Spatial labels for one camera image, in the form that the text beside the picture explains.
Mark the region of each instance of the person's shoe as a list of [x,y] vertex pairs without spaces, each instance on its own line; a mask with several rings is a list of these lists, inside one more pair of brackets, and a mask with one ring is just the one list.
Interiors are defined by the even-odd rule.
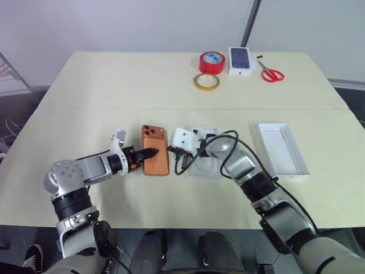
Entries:
[[43,272],[43,250],[39,244],[31,245],[24,257],[23,267],[31,268],[34,273]]

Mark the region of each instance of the scissors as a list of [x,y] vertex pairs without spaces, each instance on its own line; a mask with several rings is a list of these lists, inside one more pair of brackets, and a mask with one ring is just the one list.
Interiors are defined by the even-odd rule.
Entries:
[[267,82],[274,83],[277,81],[284,80],[285,76],[280,71],[272,70],[270,68],[267,68],[263,63],[261,63],[259,60],[257,62],[262,67],[261,77]]

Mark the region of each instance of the silver robot arm segment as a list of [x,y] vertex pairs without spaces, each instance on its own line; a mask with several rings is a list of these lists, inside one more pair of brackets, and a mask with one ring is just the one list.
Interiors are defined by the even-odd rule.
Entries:
[[56,225],[63,260],[47,273],[101,273],[116,249],[116,237],[106,221],[99,221],[99,211],[90,201],[88,188],[108,180],[112,175],[132,172],[144,159],[158,150],[134,151],[121,148],[125,131],[117,129],[109,151],[78,160],[61,160],[48,171],[44,187],[52,194],[51,201],[59,219]]
[[[224,161],[234,142],[231,136],[219,138],[205,150]],[[224,168],[261,215],[260,225],[273,246],[280,253],[292,253],[304,273],[365,273],[365,260],[336,241],[318,236],[314,224],[291,195],[277,187],[275,180],[238,146]]]

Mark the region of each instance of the scissor blade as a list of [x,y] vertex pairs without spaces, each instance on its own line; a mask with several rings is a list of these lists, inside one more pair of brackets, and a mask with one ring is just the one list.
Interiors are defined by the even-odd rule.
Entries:
[[257,62],[259,63],[259,65],[262,67],[263,70],[269,70],[267,67],[265,67],[263,63],[261,63],[260,60],[257,60]]

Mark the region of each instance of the white wall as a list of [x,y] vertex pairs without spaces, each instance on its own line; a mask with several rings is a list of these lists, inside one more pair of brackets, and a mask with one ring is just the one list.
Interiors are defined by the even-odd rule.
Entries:
[[328,78],[365,82],[365,0],[263,0],[248,46],[304,51]]
[[227,51],[253,0],[0,0],[0,52],[30,86],[74,51]]

